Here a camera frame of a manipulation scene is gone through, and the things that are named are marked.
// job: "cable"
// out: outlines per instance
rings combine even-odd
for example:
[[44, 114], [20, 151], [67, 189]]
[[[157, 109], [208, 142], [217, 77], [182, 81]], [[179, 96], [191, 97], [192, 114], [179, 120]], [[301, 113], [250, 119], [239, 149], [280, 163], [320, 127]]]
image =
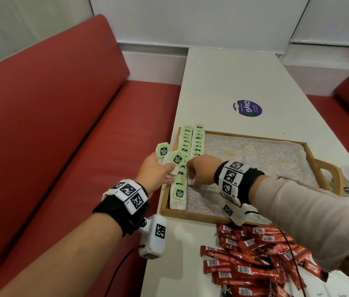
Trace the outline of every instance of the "cable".
[[114, 274], [113, 274], [113, 277], [111, 278], [110, 284], [108, 285], [107, 291], [106, 291], [106, 293], [104, 294], [104, 297], [107, 297], [108, 291], [110, 290], [111, 285], [113, 284], [115, 275], [117, 274], [119, 268], [121, 267], [121, 265], [123, 264], [123, 262], [127, 259], [127, 257], [128, 257], [133, 251], [135, 251], [135, 250], [137, 250], [137, 249], [139, 249], [139, 248], [143, 248], [143, 247], [145, 247], [145, 246], [146, 246], [146, 245], [137, 246], [137, 247], [133, 248], [132, 250], [130, 250], [130, 251], [128, 252], [128, 254], [125, 255], [125, 257], [121, 260], [121, 262], [119, 263], [117, 269], [115, 270], [115, 272], [114, 272]]
[[[258, 213], [258, 212], [256, 212], [256, 211], [245, 211], [244, 213], [245, 213], [245, 214], [248, 214], [248, 213], [256, 213], [256, 214], [261, 215], [260, 213]], [[280, 232], [281, 232], [282, 235], [284, 236], [284, 239], [286, 240], [287, 246], [290, 248], [291, 256], [292, 256], [292, 258], [293, 258], [294, 265], [296, 266], [298, 279], [300, 280], [302, 293], [303, 293], [304, 297], [306, 297], [306, 292], [305, 292], [305, 289], [304, 289], [304, 287], [303, 287], [303, 285], [302, 285], [301, 275], [300, 275], [300, 272], [299, 272], [299, 270], [298, 270], [298, 265], [297, 265], [296, 259], [295, 259], [295, 257], [294, 257], [294, 254], [293, 254], [293, 250], [291, 249], [290, 243], [288, 242], [288, 239], [286, 238], [286, 235], [284, 234], [283, 230], [281, 230], [281, 229], [278, 228], [278, 227], [277, 227], [277, 229], [280, 230]]]

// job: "light pink sleeve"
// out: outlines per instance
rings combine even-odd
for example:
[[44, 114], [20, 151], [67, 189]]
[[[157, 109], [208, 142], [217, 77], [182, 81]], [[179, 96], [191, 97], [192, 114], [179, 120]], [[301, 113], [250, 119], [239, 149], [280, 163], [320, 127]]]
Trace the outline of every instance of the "light pink sleeve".
[[310, 252], [325, 271], [339, 269], [349, 256], [349, 204], [343, 198], [295, 181], [261, 182], [253, 205]]

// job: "wooden handle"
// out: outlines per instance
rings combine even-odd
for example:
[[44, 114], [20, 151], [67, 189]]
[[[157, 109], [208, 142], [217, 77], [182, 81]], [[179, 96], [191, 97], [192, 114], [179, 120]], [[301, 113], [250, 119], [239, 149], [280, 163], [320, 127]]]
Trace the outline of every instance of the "wooden handle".
[[338, 168], [336, 165], [329, 164], [328, 162], [315, 159], [316, 165], [319, 169], [327, 170], [332, 175], [332, 192], [334, 194], [337, 194], [339, 196], [343, 195], [343, 186], [345, 183], [344, 176], [342, 174], [342, 171], [340, 168]]

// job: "purple sticker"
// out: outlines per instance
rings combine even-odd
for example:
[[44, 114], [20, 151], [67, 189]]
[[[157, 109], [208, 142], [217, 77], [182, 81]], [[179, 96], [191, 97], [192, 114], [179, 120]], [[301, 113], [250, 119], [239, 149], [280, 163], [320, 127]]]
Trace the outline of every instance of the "purple sticker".
[[246, 117], [258, 117], [262, 114], [262, 108], [257, 103], [249, 100], [239, 100], [233, 104], [233, 109]]

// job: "table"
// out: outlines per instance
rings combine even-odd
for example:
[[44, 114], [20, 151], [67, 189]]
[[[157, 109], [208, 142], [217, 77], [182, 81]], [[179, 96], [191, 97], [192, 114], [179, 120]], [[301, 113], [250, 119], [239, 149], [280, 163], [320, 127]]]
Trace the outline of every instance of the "table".
[[[238, 100], [257, 103], [262, 114], [239, 114], [233, 108]], [[178, 127], [185, 124], [204, 124], [210, 131], [303, 141], [315, 158], [338, 166], [349, 164], [345, 148], [273, 53], [190, 48], [171, 145]], [[212, 284], [211, 275], [203, 274], [199, 256], [200, 245], [218, 246], [215, 233], [213, 224], [167, 218], [165, 253], [147, 262], [141, 296], [219, 296], [220, 287]], [[335, 272], [326, 285], [300, 270], [311, 296], [349, 296], [349, 279], [341, 272]], [[292, 290], [289, 293], [302, 296], [293, 289], [288, 289]]]

